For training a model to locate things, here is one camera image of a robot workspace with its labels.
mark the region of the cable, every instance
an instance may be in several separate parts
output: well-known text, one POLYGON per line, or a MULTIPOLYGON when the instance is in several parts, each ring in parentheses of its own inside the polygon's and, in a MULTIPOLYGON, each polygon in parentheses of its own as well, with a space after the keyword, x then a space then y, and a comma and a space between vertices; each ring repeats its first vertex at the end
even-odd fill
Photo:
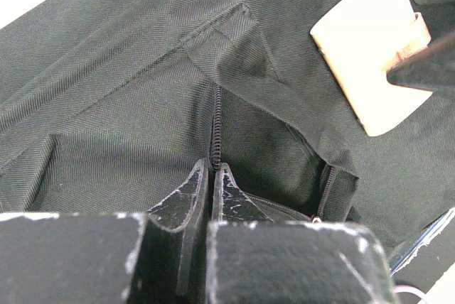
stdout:
POLYGON ((395 286, 395 293, 411 293, 419 297, 421 300, 423 300, 425 304, 431 304, 430 300, 428 299, 428 296, 418 288, 415 288, 414 286, 397 285, 395 286))

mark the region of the fabric pocket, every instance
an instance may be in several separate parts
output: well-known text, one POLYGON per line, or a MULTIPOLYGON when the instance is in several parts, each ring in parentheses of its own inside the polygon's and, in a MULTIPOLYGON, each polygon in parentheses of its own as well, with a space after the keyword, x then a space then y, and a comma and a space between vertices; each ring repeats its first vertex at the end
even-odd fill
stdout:
MULTIPOLYGON (((291 142, 293 146, 288 147, 287 151, 276 146, 270 146, 269 150, 264 151, 275 154, 277 159, 280 159, 289 149, 297 146, 300 150, 300 159, 304 159, 307 165, 316 170, 311 179, 302 180, 304 186, 299 197, 294 194, 295 192, 287 193, 289 189, 286 188, 278 190, 280 194, 273 193, 270 189, 244 188, 244 191, 290 206, 308 215, 316 215, 319 204, 323 201, 324 220, 345 220, 357 180, 346 143, 340 133, 330 124, 322 122, 305 100, 282 82, 273 63, 272 52, 267 48, 259 24, 248 7, 244 4, 231 7, 215 20, 184 37, 181 42, 193 64, 209 79, 221 85, 225 92, 240 98, 245 103, 244 107, 253 106, 260 109, 269 115, 270 121, 278 120, 284 128, 291 128, 287 135, 283 135, 281 145, 291 142), (329 180, 325 174, 321 175, 322 167, 319 161, 322 161, 322 167, 327 164, 338 171, 334 180, 329 180), (305 187, 305 184, 314 184, 314 178, 317 179, 317 187, 305 187), (326 183, 329 184, 329 191, 326 190, 326 183)), ((254 118, 250 129, 258 130, 255 128, 254 118)), ((254 139, 254 137, 250 139, 250 145, 255 144, 254 139)), ((248 160, 251 161, 251 156, 243 156, 241 146, 237 149, 237 153, 231 155, 244 161, 243 166, 247 165, 248 160)), ((285 174, 292 179, 293 175, 299 173, 298 168, 301 166, 291 163, 284 170, 276 172, 267 170, 273 175, 260 173, 253 175, 252 178, 259 181, 262 178, 279 178, 285 174)), ((235 168, 232 171, 239 180, 239 186, 242 187, 242 176, 238 173, 248 171, 235 168)))
POLYGON ((212 83, 181 53, 125 73, 119 54, 18 118, 0 135, 0 210, 136 212, 179 186, 213 117, 212 83))

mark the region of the worn black paint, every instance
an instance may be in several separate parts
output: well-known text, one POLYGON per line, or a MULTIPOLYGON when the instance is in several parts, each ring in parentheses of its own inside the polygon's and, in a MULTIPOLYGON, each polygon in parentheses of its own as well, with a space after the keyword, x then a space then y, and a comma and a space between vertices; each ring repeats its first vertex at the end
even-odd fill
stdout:
POLYGON ((212 218, 227 221, 272 221, 237 186, 226 163, 221 165, 215 178, 212 218))
POLYGON ((210 223, 208 302, 396 303, 372 234, 360 226, 318 225, 210 223))
POLYGON ((188 179, 180 187, 148 210, 156 222, 168 229, 176 229, 185 222, 196 203, 202 172, 203 162, 201 160, 196 163, 188 179))
POLYGON ((147 222, 146 214, 0 222, 0 303, 125 303, 133 279, 125 263, 147 222))

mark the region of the zipper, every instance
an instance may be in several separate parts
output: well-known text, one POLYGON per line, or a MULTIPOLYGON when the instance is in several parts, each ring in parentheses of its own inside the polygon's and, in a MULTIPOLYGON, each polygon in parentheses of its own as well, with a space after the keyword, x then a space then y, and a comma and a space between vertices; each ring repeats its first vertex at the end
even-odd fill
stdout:
POLYGON ((327 166, 330 168, 330 172, 328 173, 327 182, 326 182, 326 185, 324 186, 324 190, 322 192, 321 201, 318 206, 318 211, 316 213, 316 216, 313 218, 313 220, 315 220, 316 218, 321 220, 321 218, 323 217, 324 208, 326 206, 328 196, 330 195, 330 191, 332 190, 333 181, 335 180, 336 176, 338 175, 338 169, 336 167, 333 167, 330 165, 327 165, 327 166))
POLYGON ((215 111, 213 112, 212 142, 210 149, 210 162, 213 170, 218 172, 221 166, 221 86, 213 85, 215 111))
POLYGON ((307 221, 307 222, 311 222, 312 221, 311 218, 308 217, 307 215, 305 215, 303 213, 300 213, 300 212, 297 212, 296 210, 293 210, 292 208, 280 205, 280 204, 278 204, 276 202, 273 202, 273 201, 266 200, 263 197, 259 197, 259 196, 256 196, 256 195, 251 195, 251 194, 248 194, 248 193, 245 193, 245 194, 251 200, 257 201, 257 202, 261 202, 261 203, 263 203, 265 205, 273 207, 274 209, 279 210, 280 212, 283 212, 283 213, 289 215, 290 217, 292 217, 293 219, 295 219, 297 221, 307 221))

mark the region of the seam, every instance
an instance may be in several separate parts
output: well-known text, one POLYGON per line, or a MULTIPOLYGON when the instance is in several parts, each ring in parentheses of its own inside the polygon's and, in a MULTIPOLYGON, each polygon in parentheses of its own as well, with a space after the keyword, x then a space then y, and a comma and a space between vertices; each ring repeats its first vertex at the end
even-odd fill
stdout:
POLYGON ((279 73, 277 64, 272 59, 272 56, 273 56, 272 49, 270 48, 269 42, 265 38, 261 23, 257 20, 257 17, 253 14, 253 12, 249 6, 247 6, 246 4, 242 4, 242 7, 244 7, 246 9, 246 11, 244 11, 244 15, 251 18, 257 24, 257 27, 259 29, 259 35, 260 35, 260 38, 262 41, 261 44, 264 47, 264 50, 266 53, 265 55, 267 56, 267 60, 269 61, 269 64, 272 66, 272 70, 273 70, 276 81, 283 83, 282 79, 280 78, 281 73, 279 73))
POLYGON ((197 27, 197 29, 191 31, 189 34, 182 37, 182 39, 180 39, 180 41, 183 44, 185 44, 189 41, 194 40, 195 38, 204 34, 207 31, 216 29, 216 26, 223 25, 224 22, 229 21, 235 14, 237 14, 241 7, 242 7, 242 4, 233 4, 229 7, 227 7, 227 9, 225 11, 222 11, 221 13, 216 15, 214 18, 206 21, 202 25, 199 25, 199 27, 197 27))
MULTIPOLYGON (((114 89, 111 89, 109 91, 109 93, 105 94, 104 96, 102 96, 101 98, 97 99, 94 103, 92 103, 91 105, 89 105, 88 107, 84 108, 83 110, 81 110, 80 112, 72 115, 70 118, 68 118, 66 121, 64 121, 59 127, 57 128, 54 128, 54 130, 56 129, 59 129, 64 123, 70 121, 71 119, 74 119, 75 117, 77 116, 80 116, 81 114, 83 114, 84 112, 88 111, 89 109, 91 109, 92 107, 96 106, 97 104, 99 104, 104 98, 108 97, 108 96, 111 96, 112 94, 114 94, 115 92, 117 91, 120 91, 123 87, 127 86, 130 82, 140 78, 140 77, 143 77, 144 74, 146 74, 147 72, 149 72, 150 70, 153 70, 154 67, 157 68, 156 72, 158 72, 159 70, 161 70, 159 67, 161 67, 166 61, 169 61, 175 54, 179 53, 179 51, 182 49, 182 47, 180 46, 177 46, 177 48, 174 48, 173 50, 170 50, 168 51, 166 54, 162 55, 160 58, 156 59, 153 63, 151 64, 148 64, 146 67, 140 69, 136 74, 133 75, 132 78, 130 78, 129 80, 126 80, 125 82, 123 82, 121 85, 115 87, 114 89)), ((1 172, 3 171, 3 169, 7 168, 9 165, 11 165, 13 162, 15 162, 18 158, 20 158, 25 152, 27 152, 27 150, 37 141, 41 140, 41 139, 38 139, 38 140, 35 140, 33 141, 31 144, 28 144, 26 148, 24 148, 22 151, 20 151, 15 157, 13 157, 12 159, 8 160, 5 164, 3 165, 0 165, 0 174, 1 172)))
MULTIPOLYGON (((28 205, 27 203, 24 204, 24 211, 27 211, 30 209, 30 207, 36 202, 36 200, 38 199, 38 196, 40 195, 40 189, 41 189, 41 186, 43 184, 43 181, 44 181, 44 177, 46 176, 46 172, 49 168, 49 164, 51 163, 54 155, 55 155, 55 148, 56 148, 56 139, 55 139, 55 135, 54 134, 49 134, 48 135, 48 138, 49 138, 49 141, 50 141, 50 144, 52 146, 52 151, 50 152, 50 155, 45 163, 45 165, 43 166, 43 169, 41 170, 41 175, 40 175, 40 178, 39 180, 37 180, 36 182, 36 187, 38 188, 38 190, 35 192, 33 198, 30 199, 30 201, 28 202, 28 205)), ((59 175, 58 175, 58 178, 59 180, 61 180, 62 178, 62 170, 60 169, 59 170, 59 175)))
MULTIPOLYGON (((37 180, 37 182, 35 182, 36 186, 38 188, 41 186, 41 184, 43 182, 44 175, 46 174, 46 169, 49 166, 50 160, 52 159, 52 157, 53 157, 53 155, 55 153, 55 137, 54 137, 54 135, 53 134, 48 134, 48 135, 46 135, 46 137, 43 140, 44 141, 45 140, 49 140, 50 141, 50 144, 52 146, 52 151, 50 152, 50 155, 47 158, 47 162, 45 163, 45 166, 43 167, 43 169, 41 171, 41 175, 40 175, 39 179, 37 180)), ((4 169, 8 168, 13 162, 15 162, 18 158, 20 158, 24 154, 25 151, 20 152, 19 155, 17 155, 13 159, 11 159, 7 164, 5 164, 2 167, 0 167, 0 178, 3 176, 4 169)), ((21 203, 21 206, 23 208, 22 211, 28 210, 28 208, 35 202, 37 196, 38 196, 38 192, 36 192, 32 197, 26 196, 24 201, 21 203)), ((2 202, 6 203, 9 208, 13 207, 13 205, 8 201, 8 199, 4 198, 3 200, 0 200, 0 213, 5 212, 2 202)))
POLYGON ((317 174, 316 174, 316 165, 314 165, 313 163, 313 156, 309 156, 308 155, 308 152, 306 151, 306 149, 302 146, 304 144, 304 142, 301 141, 301 138, 297 136, 297 133, 295 132, 295 130, 291 129, 291 127, 289 125, 286 125, 286 128, 287 130, 289 131, 289 133, 292 135, 292 138, 294 139, 294 141, 296 142, 297 146, 299 147, 299 149, 301 150, 301 152, 306 156, 306 159, 307 161, 310 163, 310 166, 311 166, 311 171, 313 172, 313 175, 315 177, 317 177, 317 174))
POLYGON ((235 56, 237 57, 237 67, 240 69, 240 67, 242 66, 240 64, 240 62, 243 62, 242 59, 240 59, 240 55, 239 55, 239 52, 238 52, 238 49, 237 49, 237 46, 234 44, 234 42, 232 41, 232 39, 226 34, 226 33, 223 33, 222 31, 220 31, 218 28, 214 28, 213 29, 216 33, 219 33, 222 37, 224 37, 234 48, 234 52, 235 52, 235 56))
MULTIPOLYGON (((141 0, 134 0, 132 3, 137 4, 141 0)), ((128 10, 132 9, 133 6, 130 4, 128 7, 125 9, 117 12, 114 14, 110 20, 107 22, 103 23, 103 26, 105 26, 108 23, 115 23, 116 18, 118 16, 121 16, 122 14, 125 14, 128 12, 128 10)), ((87 79, 87 77, 95 72, 97 69, 108 63, 110 60, 114 59, 116 55, 121 53, 123 50, 128 48, 129 46, 133 45, 135 42, 135 38, 137 35, 142 32, 142 31, 147 31, 149 27, 152 26, 150 23, 146 24, 143 28, 131 28, 129 32, 126 33, 125 38, 122 42, 122 40, 117 41, 116 43, 113 43, 113 48, 108 48, 108 49, 101 49, 98 51, 99 57, 95 57, 95 61, 89 61, 88 63, 80 63, 73 71, 70 71, 68 74, 65 75, 63 79, 58 79, 58 80, 51 80, 50 82, 45 83, 44 85, 38 87, 37 89, 34 89, 30 94, 27 94, 24 98, 24 100, 20 100, 18 104, 15 104, 12 106, 10 109, 5 109, 5 112, 3 114, 0 114, 0 117, 6 117, 4 119, 4 124, 0 124, 0 132, 2 131, 7 131, 10 129, 12 126, 16 125, 17 123, 23 121, 30 115, 32 115, 34 112, 38 111, 40 108, 44 107, 46 104, 49 102, 52 102, 57 96, 60 96, 62 94, 65 94, 69 89, 77 86, 80 82, 83 80, 87 79), (71 82, 71 80, 66 80, 72 79, 72 77, 77 76, 79 72, 85 72, 83 73, 80 78, 76 77, 76 80, 74 82, 71 82), (61 85, 62 90, 57 90, 57 92, 53 92, 53 88, 56 87, 57 89, 59 88, 58 85, 61 85), (30 111, 21 111, 21 107, 27 107, 27 104, 35 104, 36 101, 33 100, 34 97, 41 92, 48 92, 51 91, 51 95, 44 95, 42 102, 38 100, 38 106, 36 108, 31 109, 30 111)), ((99 33, 101 29, 97 29, 96 31, 92 32, 84 38, 82 41, 80 41, 72 50, 64 54, 62 57, 58 58, 54 63, 50 64, 45 70, 52 68, 52 66, 55 66, 55 64, 58 64, 58 62, 62 59, 64 59, 68 54, 71 52, 77 51, 77 48, 83 47, 86 42, 90 39, 90 37, 93 37, 97 33, 99 33)))

